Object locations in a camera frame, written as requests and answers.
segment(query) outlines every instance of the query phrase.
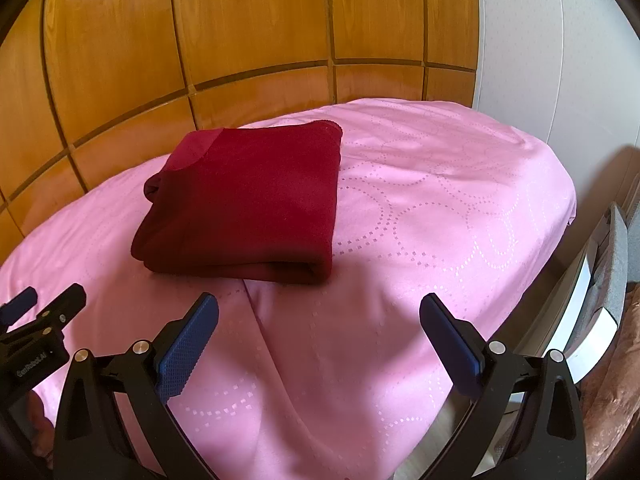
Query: wood grain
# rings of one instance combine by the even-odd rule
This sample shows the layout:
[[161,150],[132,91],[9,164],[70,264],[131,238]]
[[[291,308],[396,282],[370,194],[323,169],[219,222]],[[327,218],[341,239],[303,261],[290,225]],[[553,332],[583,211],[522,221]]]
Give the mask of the wood grain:
[[68,158],[41,174],[9,203],[11,216],[27,235],[53,213],[82,196],[82,188]]
[[90,189],[121,171],[171,153],[195,130],[187,97],[130,118],[84,143],[72,153]]
[[324,0],[174,0],[190,84],[326,59]]
[[424,0],[332,0],[335,57],[422,60]]
[[68,142],[184,87],[171,0],[46,0],[45,52]]
[[62,150],[42,71],[40,9],[29,0],[0,45],[0,188],[11,195]]
[[446,68],[427,69],[427,101],[452,101],[471,108],[474,102],[476,74]]
[[361,97],[395,97],[419,101],[422,95],[421,66],[357,64],[335,67],[339,103]]
[[329,104],[327,67],[301,68],[242,79],[191,97],[199,129],[235,128]]
[[479,26],[478,0],[427,0],[427,62],[476,69]]
[[22,234],[7,209],[0,212],[0,265],[22,241]]

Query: silver screw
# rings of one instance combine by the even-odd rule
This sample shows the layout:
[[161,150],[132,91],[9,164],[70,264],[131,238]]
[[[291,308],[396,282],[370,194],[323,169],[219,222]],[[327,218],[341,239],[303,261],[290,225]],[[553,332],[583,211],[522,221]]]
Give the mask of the silver screw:
[[491,341],[489,343],[489,350],[491,350],[491,352],[493,352],[494,354],[504,354],[506,349],[506,346],[503,345],[500,341]]
[[75,355],[74,359],[76,361],[78,361],[79,363],[81,363],[82,361],[84,361],[88,357],[89,357],[89,352],[83,348],[82,350],[78,350],[76,352],[76,355]]
[[551,357],[556,363],[561,363],[564,360],[564,356],[559,350],[552,350],[549,352],[549,357]]
[[149,350],[149,341],[138,341],[133,345],[134,354],[143,354]]

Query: folded red garment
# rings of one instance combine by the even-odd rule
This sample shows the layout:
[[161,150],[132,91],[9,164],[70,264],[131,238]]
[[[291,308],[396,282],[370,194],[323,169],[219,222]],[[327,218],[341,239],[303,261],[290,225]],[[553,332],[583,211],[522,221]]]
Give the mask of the folded red garment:
[[341,138],[332,121],[191,132],[145,183],[132,256],[155,272],[324,281]]

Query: pink bedsheet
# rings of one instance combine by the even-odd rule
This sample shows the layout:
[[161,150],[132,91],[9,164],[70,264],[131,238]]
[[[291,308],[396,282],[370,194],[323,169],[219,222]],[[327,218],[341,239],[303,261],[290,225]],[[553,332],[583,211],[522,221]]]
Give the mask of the pink bedsheet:
[[[65,343],[96,355],[153,338],[213,293],[220,323],[169,406],[223,480],[388,478],[450,389],[420,328],[420,299],[437,292],[490,336],[575,214],[571,179],[548,146],[459,105],[362,99],[251,126],[316,119],[344,131],[323,286],[145,269],[129,248],[150,206],[143,182],[164,157],[65,207],[0,269],[0,302],[33,285],[42,307],[81,283],[88,306]],[[37,389],[52,418],[65,371]]]

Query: blue gripper pad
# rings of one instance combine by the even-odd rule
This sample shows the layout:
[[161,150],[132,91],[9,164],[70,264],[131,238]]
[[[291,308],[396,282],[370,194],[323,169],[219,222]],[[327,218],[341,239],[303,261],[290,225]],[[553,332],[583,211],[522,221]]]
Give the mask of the blue gripper pad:
[[479,399],[482,394],[482,363],[455,327],[456,319],[436,294],[420,302],[420,324],[456,389]]
[[32,286],[25,288],[11,301],[0,306],[0,325],[11,326],[38,303],[38,293]]
[[218,325],[218,302],[211,294],[203,294],[187,314],[182,330],[158,363],[156,393],[166,404],[180,395],[189,380],[204,347]]

